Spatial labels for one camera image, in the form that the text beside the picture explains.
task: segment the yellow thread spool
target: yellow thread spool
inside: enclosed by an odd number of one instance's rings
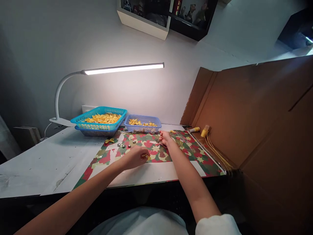
[[[200,127],[195,127],[189,130],[190,133],[200,131]]]
[[[203,129],[202,132],[201,132],[201,137],[202,137],[202,138],[205,138],[205,137],[206,137],[209,128],[210,128],[209,125],[205,125],[204,129]]]

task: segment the blue basket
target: blue basket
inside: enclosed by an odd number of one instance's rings
[[[96,114],[106,114],[106,113],[113,113],[113,114],[120,114],[120,119],[114,124],[102,124],[102,123],[89,123],[83,122],[86,118],[92,118],[93,115]],[[84,114],[81,114],[71,120],[71,123],[75,123],[77,127],[80,129],[92,129],[92,130],[106,130],[112,131],[117,126],[120,126],[120,122],[124,120],[124,117],[127,113],[126,109],[118,109],[118,108],[110,108],[110,107],[96,107]]]
[[[130,119],[138,119],[142,124],[147,122],[152,122],[156,124],[156,127],[150,126],[139,126],[139,125],[129,125]],[[128,115],[125,119],[124,125],[127,127],[128,131],[138,131],[138,132],[157,132],[159,128],[162,127],[160,120],[157,117],[141,116],[141,115]]]
[[[81,129],[78,126],[75,126],[75,129],[81,131],[85,136],[114,136],[122,122],[123,120],[121,120],[117,127],[112,131]]]

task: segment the desk lamp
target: desk lamp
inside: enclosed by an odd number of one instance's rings
[[[100,68],[100,69],[90,69],[90,70],[82,70],[79,72],[73,72],[68,75],[66,75],[62,80],[60,81],[58,88],[56,89],[55,93],[55,116],[49,121],[55,122],[57,124],[63,125],[63,126],[75,126],[76,124],[71,123],[69,120],[60,118],[59,116],[59,95],[61,88],[65,81],[69,79],[72,76],[75,75],[93,75],[93,74],[100,74],[100,73],[111,73],[111,72],[122,72],[122,71],[133,71],[133,70],[144,70],[144,69],[160,69],[164,68],[164,63],[156,63],[156,64],[142,64],[142,65],[128,65],[128,66],[118,66],[118,67],[110,67],[110,68]]]

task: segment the lamp head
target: lamp head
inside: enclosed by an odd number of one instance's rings
[[[133,70],[145,70],[145,69],[161,69],[161,68],[164,68],[164,63],[127,65],[127,66],[82,70],[82,74],[93,75],[93,74],[100,74],[100,73],[112,73],[112,72],[123,72],[123,71],[133,71]]]

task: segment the person's arm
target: person's arm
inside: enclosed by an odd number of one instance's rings
[[[202,218],[221,215],[201,176],[170,134],[161,131],[159,140],[167,146],[170,152],[179,182],[188,198],[196,222],[198,223]]]
[[[66,234],[116,176],[147,161],[142,157],[144,154],[150,156],[146,148],[135,146],[120,160],[58,200],[15,234]]]

